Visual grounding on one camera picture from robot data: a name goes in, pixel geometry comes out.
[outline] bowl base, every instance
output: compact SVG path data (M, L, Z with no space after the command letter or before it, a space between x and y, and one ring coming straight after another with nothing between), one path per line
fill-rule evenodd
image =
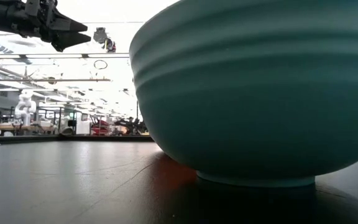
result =
M314 184L314 177L303 177L293 179L238 179L233 177L222 177L217 175L205 174L197 171L201 179L217 182L221 184L237 185L244 187L301 187Z

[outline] bowl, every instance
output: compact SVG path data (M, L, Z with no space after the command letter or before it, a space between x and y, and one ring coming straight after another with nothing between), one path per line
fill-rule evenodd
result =
M296 187L358 161L358 1L182 0L130 58L153 139L203 179Z

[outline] red object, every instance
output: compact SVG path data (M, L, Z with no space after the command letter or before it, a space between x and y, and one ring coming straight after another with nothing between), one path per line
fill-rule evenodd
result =
M105 121L96 120L91 126L91 135L94 136L104 136L109 133L109 123Z

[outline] table surface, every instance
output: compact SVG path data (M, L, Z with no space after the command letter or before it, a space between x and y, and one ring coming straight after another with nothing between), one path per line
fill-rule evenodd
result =
M358 163L293 189L200 180L155 143L0 146L0 223L358 223Z

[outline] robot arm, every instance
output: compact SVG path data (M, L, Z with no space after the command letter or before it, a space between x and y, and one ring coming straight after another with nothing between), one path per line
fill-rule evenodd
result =
M27 114L27 108L23 108L25 106L25 102L24 101L20 101L16 108L15 108L15 118L19 119L22 116L25 116Z
M89 42L79 32L88 28L61 14L57 0L0 0L0 30L22 37L39 37L62 52L67 47Z
M31 107L29 108L29 112L30 113L35 113L37 112L37 103L34 101L31 101Z

